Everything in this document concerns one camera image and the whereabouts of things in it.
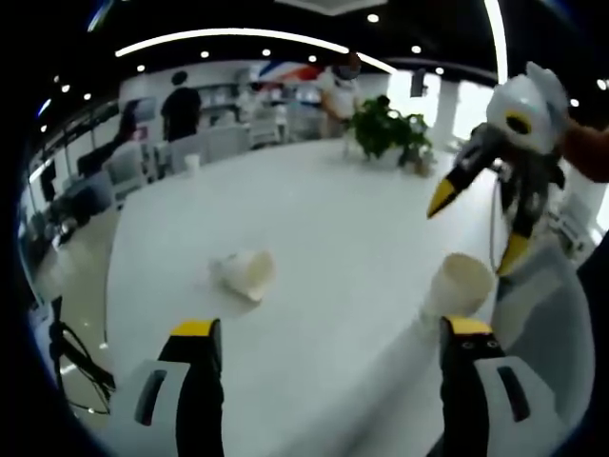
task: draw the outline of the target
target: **white shirt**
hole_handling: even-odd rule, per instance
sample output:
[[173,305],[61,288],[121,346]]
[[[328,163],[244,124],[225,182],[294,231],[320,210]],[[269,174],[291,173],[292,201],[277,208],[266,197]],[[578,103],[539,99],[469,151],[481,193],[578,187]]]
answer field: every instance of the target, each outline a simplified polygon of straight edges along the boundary
[[317,79],[317,86],[324,92],[330,106],[343,118],[355,114],[355,102],[360,98],[360,87],[356,80],[345,81],[328,68]]

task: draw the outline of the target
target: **cup on table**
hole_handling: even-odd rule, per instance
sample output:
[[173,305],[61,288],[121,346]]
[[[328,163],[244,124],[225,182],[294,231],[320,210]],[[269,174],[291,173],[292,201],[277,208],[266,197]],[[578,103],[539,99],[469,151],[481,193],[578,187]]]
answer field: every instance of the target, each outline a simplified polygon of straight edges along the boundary
[[201,158],[198,154],[189,154],[184,157],[184,161],[187,164],[187,175],[194,176],[201,167]]
[[275,278],[275,263],[270,252],[244,251],[209,264],[211,276],[218,282],[244,295],[253,302],[260,302]]
[[419,328],[435,338],[443,316],[471,316],[480,309],[492,287],[493,274],[481,261],[462,253],[446,256],[419,311]]

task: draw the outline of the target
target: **desk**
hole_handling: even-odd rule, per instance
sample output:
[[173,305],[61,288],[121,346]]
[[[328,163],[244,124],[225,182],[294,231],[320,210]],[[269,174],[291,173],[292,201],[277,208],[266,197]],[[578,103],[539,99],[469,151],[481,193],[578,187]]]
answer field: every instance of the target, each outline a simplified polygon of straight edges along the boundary
[[[327,455],[361,419],[358,386],[383,377],[375,363],[443,257],[489,262],[493,173],[428,221],[451,156],[423,179],[343,159],[343,148],[301,143],[210,164],[134,192],[122,211],[107,295],[117,384],[183,320],[224,318],[227,456]],[[504,233],[496,239],[499,256]],[[207,278],[210,259],[247,248],[268,248],[278,270],[257,307]],[[342,420],[320,429],[328,417]]]

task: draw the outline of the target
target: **ceiling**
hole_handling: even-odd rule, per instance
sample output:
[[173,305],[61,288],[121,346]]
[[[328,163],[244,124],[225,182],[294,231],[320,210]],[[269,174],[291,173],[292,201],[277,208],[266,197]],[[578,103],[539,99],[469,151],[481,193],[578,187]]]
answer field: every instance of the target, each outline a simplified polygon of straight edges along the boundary
[[[328,7],[349,3],[314,1]],[[88,22],[101,3],[44,2],[37,6],[36,13],[27,15],[21,39],[32,42],[33,50],[21,57],[23,70],[32,78],[32,116],[51,97],[53,104],[43,114],[45,122],[63,122],[70,113],[82,109],[86,103],[83,93],[108,96],[116,92],[121,80],[136,74],[139,64],[145,64],[147,70],[160,70],[200,62],[201,50],[209,50],[210,59],[215,60],[258,59],[262,48],[272,48],[274,59],[305,62],[312,50],[309,45],[271,38],[208,37],[159,45],[121,58],[114,56],[124,46],[185,30],[248,27],[300,33],[385,61],[406,58],[405,64],[392,64],[397,67],[413,67],[407,63],[413,57],[441,61],[446,63],[445,77],[453,79],[476,76],[451,70],[450,63],[488,72],[497,70],[484,0],[389,0],[385,5],[335,16],[273,0],[224,0],[213,2],[213,7],[204,0],[114,0],[97,29],[87,32]],[[596,84],[599,78],[609,78],[609,43],[600,10],[591,10],[600,9],[601,3],[585,9],[577,0],[561,0],[560,6],[554,0],[500,0],[510,74],[521,72],[527,60],[552,68],[570,96],[580,100],[574,115],[596,124],[609,122],[609,90],[602,92]],[[369,13],[378,14],[380,21],[368,22]],[[414,45],[422,48],[421,54],[412,54]],[[332,58],[332,51],[315,52],[321,65]],[[53,84],[55,74],[70,84],[69,93],[60,93],[60,85]],[[493,84],[492,78],[483,82]]]

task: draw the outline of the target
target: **potted plant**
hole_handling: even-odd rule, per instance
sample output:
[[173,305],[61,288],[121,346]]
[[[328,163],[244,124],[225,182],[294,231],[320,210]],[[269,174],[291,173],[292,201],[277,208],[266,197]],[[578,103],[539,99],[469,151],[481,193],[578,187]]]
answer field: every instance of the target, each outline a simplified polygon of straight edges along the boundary
[[389,99],[384,95],[366,100],[351,118],[349,127],[355,130],[355,139],[367,160],[373,157],[379,160],[388,150],[398,149],[398,167],[412,163],[423,171],[433,163],[422,114],[401,116],[389,107]]

